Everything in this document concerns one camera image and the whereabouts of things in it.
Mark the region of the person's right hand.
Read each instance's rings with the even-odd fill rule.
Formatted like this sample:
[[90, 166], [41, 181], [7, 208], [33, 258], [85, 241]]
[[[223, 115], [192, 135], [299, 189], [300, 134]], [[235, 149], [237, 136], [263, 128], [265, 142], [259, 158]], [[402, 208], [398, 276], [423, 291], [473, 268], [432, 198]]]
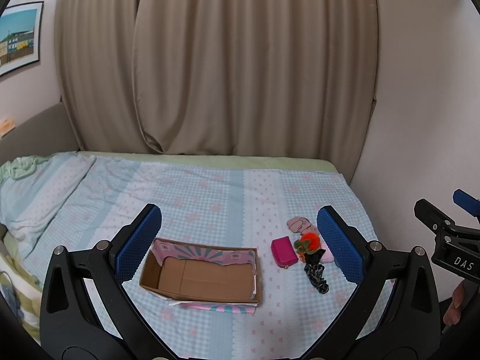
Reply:
[[461, 319], [461, 311], [465, 300], [465, 281], [461, 281], [451, 296], [451, 303], [444, 316], [443, 323], [446, 326], [456, 325]]

